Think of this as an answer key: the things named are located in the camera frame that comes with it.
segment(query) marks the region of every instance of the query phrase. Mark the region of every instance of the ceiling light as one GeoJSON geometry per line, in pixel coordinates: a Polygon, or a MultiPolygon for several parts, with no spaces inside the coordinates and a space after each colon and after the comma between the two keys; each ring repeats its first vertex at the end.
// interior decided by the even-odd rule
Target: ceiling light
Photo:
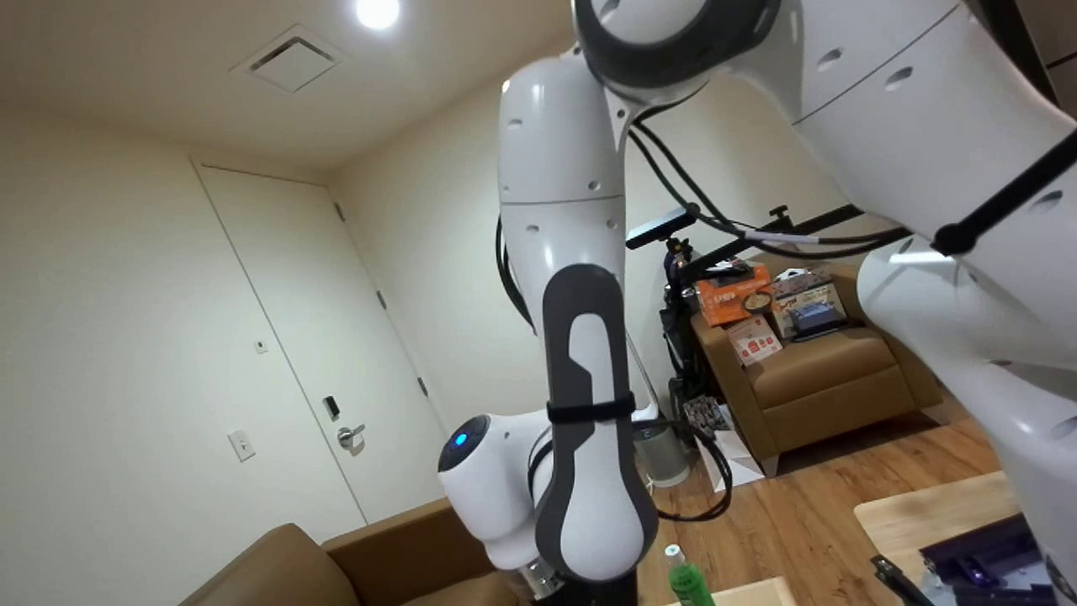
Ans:
{"type": "Polygon", "coordinates": [[[400,0],[356,0],[366,29],[391,29],[400,20],[400,0]]]}

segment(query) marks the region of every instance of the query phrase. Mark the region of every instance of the wall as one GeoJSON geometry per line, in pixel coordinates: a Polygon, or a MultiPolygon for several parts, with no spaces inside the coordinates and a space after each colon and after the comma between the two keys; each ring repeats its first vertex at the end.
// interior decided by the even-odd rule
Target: wall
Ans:
{"type": "MultiPolygon", "coordinates": [[[[353,240],[375,263],[404,338],[422,361],[447,418],[511,413],[540,407],[542,356],[514,315],[495,271],[495,114],[500,84],[464,98],[394,143],[333,173],[353,240]]],[[[793,204],[796,217],[845,204],[841,193],[804,152],[767,99],[721,80],[684,107],[649,121],[699,177],[711,199],[739,217],[762,223],[793,204]]],[[[631,152],[631,226],[674,207],[674,199],[631,152]]],[[[724,242],[690,230],[698,250],[724,242]]],[[[631,253],[631,337],[641,361],[634,390],[647,400],[645,371],[668,390],[670,361],[660,338],[664,246],[631,253]]]]}
{"type": "Polygon", "coordinates": [[[1018,20],[1033,40],[1033,59],[1044,66],[1057,103],[1077,117],[1077,4],[1018,0],[1018,20]]]}
{"type": "Polygon", "coordinates": [[[0,112],[0,413],[4,606],[180,603],[275,522],[360,525],[172,143],[0,112]]]}

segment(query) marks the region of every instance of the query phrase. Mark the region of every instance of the green bottle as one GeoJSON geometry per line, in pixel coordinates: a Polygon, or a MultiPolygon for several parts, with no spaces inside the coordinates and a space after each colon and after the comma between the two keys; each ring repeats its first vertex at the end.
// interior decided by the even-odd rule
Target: green bottle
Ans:
{"type": "Polygon", "coordinates": [[[679,544],[668,544],[668,561],[670,561],[670,588],[684,606],[713,606],[705,570],[687,561],[679,544]]]}

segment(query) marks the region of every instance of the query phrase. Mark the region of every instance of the table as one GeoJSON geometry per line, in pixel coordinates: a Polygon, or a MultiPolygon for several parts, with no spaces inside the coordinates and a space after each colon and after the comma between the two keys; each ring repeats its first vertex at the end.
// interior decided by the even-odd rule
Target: table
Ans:
{"type": "Polygon", "coordinates": [[[873,544],[912,582],[925,582],[918,548],[1018,516],[1002,472],[854,503],[873,544]]]}
{"type": "Polygon", "coordinates": [[[730,585],[724,591],[713,591],[713,606],[797,606],[787,591],[784,577],[763,577],[750,585],[730,585]]]}

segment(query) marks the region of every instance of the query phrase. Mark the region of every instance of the brown couch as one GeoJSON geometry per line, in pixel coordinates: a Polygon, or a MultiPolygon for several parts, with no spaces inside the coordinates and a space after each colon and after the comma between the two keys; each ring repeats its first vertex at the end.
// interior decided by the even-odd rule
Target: brown couch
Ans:
{"type": "Polygon", "coordinates": [[[195,588],[186,606],[520,606],[447,502],[318,544],[280,525],[195,588]]]}
{"type": "MultiPolygon", "coordinates": [[[[787,260],[762,254],[776,276],[787,260]]],[[[944,388],[912,349],[868,323],[854,296],[858,267],[825,267],[834,276],[849,323],[784,342],[744,365],[724,325],[694,315],[708,363],[748,450],[778,475],[784,450],[944,402],[944,388]]]]}

